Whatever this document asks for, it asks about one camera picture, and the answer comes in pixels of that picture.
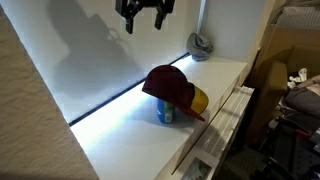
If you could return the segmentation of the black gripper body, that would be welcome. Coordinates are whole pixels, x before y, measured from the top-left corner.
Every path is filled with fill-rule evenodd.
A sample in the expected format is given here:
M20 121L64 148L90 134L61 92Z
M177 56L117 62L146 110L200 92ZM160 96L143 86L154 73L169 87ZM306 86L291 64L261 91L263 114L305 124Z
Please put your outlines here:
M175 0L116 0L115 10L120 15L133 15L143 8L155 8L162 14L172 13Z

